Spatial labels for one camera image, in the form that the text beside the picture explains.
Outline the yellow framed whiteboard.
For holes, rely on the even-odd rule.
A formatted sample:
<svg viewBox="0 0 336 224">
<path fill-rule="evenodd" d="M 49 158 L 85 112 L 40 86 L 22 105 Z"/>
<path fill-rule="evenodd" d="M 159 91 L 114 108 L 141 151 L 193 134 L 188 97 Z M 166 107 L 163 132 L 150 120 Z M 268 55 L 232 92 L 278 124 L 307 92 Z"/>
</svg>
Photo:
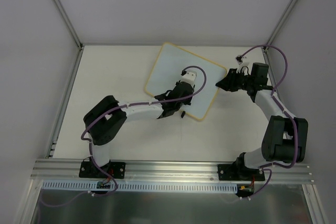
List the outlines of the yellow framed whiteboard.
<svg viewBox="0 0 336 224">
<path fill-rule="evenodd" d="M 144 86 L 145 93 L 154 97 L 172 90 L 178 81 L 185 81 L 200 90 L 192 97 L 191 105 L 182 111 L 198 121 L 203 120 L 217 93 L 215 85 L 227 74 L 227 69 L 214 61 L 194 54 L 171 43 L 164 43 Z"/>
</svg>

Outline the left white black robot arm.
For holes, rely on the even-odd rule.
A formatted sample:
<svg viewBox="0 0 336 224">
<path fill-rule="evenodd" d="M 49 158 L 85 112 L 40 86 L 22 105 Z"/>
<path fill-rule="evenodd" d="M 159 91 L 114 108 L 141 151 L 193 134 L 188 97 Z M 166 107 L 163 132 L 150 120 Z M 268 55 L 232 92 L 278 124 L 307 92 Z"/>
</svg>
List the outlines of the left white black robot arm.
<svg viewBox="0 0 336 224">
<path fill-rule="evenodd" d="M 108 95 L 83 117 L 81 139 L 89 142 L 91 171 L 97 177 L 109 172 L 111 145 L 126 134 L 125 127 L 172 116 L 183 105 L 190 105 L 195 84 L 178 81 L 172 90 L 156 95 L 149 102 L 122 104 Z"/>
</svg>

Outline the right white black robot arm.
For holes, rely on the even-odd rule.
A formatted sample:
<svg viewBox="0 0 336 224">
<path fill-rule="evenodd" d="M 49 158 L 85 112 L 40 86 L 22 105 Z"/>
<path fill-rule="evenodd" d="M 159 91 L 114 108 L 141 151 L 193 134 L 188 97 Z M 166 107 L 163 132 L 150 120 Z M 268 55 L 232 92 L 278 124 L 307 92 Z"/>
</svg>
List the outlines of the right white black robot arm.
<svg viewBox="0 0 336 224">
<path fill-rule="evenodd" d="M 261 147 L 241 153 L 230 166 L 241 180 L 271 166 L 290 169 L 305 158 L 308 121 L 296 117 L 279 101 L 273 87 L 268 85 L 268 69 L 265 63 L 254 63 L 250 73 L 230 69 L 216 83 L 224 91 L 246 91 L 268 120 Z"/>
</svg>

